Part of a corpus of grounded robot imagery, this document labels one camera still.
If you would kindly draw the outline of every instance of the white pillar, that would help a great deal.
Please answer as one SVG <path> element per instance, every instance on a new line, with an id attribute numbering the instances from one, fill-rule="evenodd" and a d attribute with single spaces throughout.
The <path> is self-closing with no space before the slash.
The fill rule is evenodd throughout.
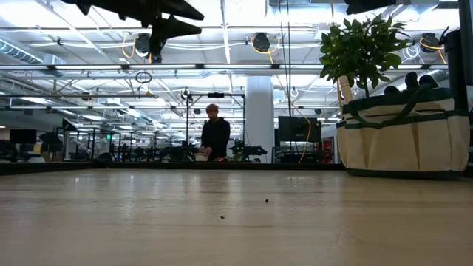
<path id="1" fill-rule="evenodd" d="M 274 146 L 273 83 L 268 76 L 246 78 L 246 133 L 245 144 L 261 146 L 268 152 L 258 157 L 271 163 Z"/>

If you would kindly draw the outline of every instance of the potted plant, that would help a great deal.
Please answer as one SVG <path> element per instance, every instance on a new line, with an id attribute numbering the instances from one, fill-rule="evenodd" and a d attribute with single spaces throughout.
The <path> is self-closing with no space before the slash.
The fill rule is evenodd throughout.
<path id="1" fill-rule="evenodd" d="M 370 98 L 368 81 L 372 88 L 380 80 L 389 82 L 383 71 L 401 64 L 394 52 L 409 42 L 396 36 L 403 34 L 404 25 L 380 16 L 364 22 L 345 20 L 344 25 L 344 29 L 334 26 L 328 35 L 322 35 L 320 61 L 324 64 L 321 78 L 340 79 L 347 93 L 355 84 L 365 91 L 365 98 L 346 100 L 340 106 L 343 121 L 337 124 L 338 150 L 348 173 L 459 177 L 469 157 L 469 118 L 454 108 L 450 89 L 434 89 L 437 85 L 428 82 L 433 81 L 428 77 L 425 83 L 421 78 L 418 89 Z"/>
<path id="2" fill-rule="evenodd" d="M 407 46 L 409 39 L 398 39 L 397 34 L 404 29 L 402 23 L 392 23 L 392 17 L 383 20 L 381 15 L 373 20 L 359 22 L 356 19 L 350 23 L 344 20 L 345 29 L 337 26 L 330 28 L 330 33 L 322 33 L 320 58 L 324 69 L 320 78 L 327 76 L 327 80 L 334 83 L 341 77 L 347 76 L 350 87 L 356 83 L 364 89 L 365 97 L 370 96 L 368 80 L 374 89 L 379 81 L 389 82 L 389 78 L 382 72 L 390 67 L 398 68 L 401 58 L 394 52 Z"/>

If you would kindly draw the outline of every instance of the green bag handle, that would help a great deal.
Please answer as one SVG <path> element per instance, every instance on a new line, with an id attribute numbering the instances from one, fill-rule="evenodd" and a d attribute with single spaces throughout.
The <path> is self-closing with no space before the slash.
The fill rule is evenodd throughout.
<path id="1" fill-rule="evenodd" d="M 368 122 L 364 118 L 362 118 L 360 114 L 358 113 L 358 111 L 352 110 L 350 114 L 356 121 L 358 121 L 362 126 L 365 126 L 365 127 L 382 129 L 388 126 L 392 126 L 392 125 L 395 125 L 396 123 L 399 123 L 403 119 L 406 119 L 407 115 L 410 114 L 410 112 L 414 109 L 415 105 L 417 104 L 419 100 L 419 95 L 421 95 L 422 93 L 424 93 L 424 91 L 429 90 L 431 88 L 433 88 L 433 86 L 428 83 L 420 86 L 417 92 L 415 92 L 414 95 L 409 99 L 409 101 L 407 102 L 406 106 L 402 109 L 402 111 L 391 120 L 386 120 L 380 123 L 373 123 L 373 122 Z"/>

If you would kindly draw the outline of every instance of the black hoodie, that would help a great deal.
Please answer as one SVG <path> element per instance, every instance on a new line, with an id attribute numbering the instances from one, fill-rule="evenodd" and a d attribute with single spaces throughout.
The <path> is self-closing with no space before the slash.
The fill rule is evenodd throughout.
<path id="1" fill-rule="evenodd" d="M 208 160 L 227 156 L 227 144 L 230 139 L 230 123 L 219 117 L 216 121 L 209 120 L 202 130 L 202 146 L 212 148 Z"/>

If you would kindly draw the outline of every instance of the green leaves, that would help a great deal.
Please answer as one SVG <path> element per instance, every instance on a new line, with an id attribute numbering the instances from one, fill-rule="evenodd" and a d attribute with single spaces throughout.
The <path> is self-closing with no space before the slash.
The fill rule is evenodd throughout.
<path id="1" fill-rule="evenodd" d="M 351 24 L 346 18 L 344 18 L 343 24 L 345 25 L 345 27 L 347 28 L 347 30 L 351 30 L 352 24 Z"/>
<path id="2" fill-rule="evenodd" d="M 391 80 L 387 76 L 380 76 L 379 79 L 384 82 L 391 82 Z"/>
<path id="3" fill-rule="evenodd" d="M 330 37 L 329 37 L 327 34 L 322 33 L 322 43 L 323 43 L 323 44 L 326 44 L 326 43 L 328 43 L 329 41 L 330 41 Z"/>
<path id="4" fill-rule="evenodd" d="M 324 69 L 320 77 L 335 83 L 345 75 L 349 84 L 354 86 L 356 83 L 365 90 L 367 97 L 369 84 L 376 88 L 380 81 L 390 82 L 382 72 L 391 67 L 398 68 L 401 58 L 394 52 L 402 50 L 409 42 L 398 39 L 398 33 L 407 35 L 401 32 L 404 24 L 392 23 L 392 17 L 384 20 L 381 15 L 363 22 L 353 20 L 350 23 L 344 19 L 346 29 L 332 26 L 329 34 L 322 33 L 320 62 Z"/>
<path id="5" fill-rule="evenodd" d="M 398 65 L 402 64 L 402 59 L 399 55 L 395 54 L 387 54 L 384 56 L 384 60 L 390 65 L 395 68 L 398 68 Z"/>
<path id="6" fill-rule="evenodd" d="M 340 29 L 337 26 L 330 27 L 330 34 L 340 35 Z"/>

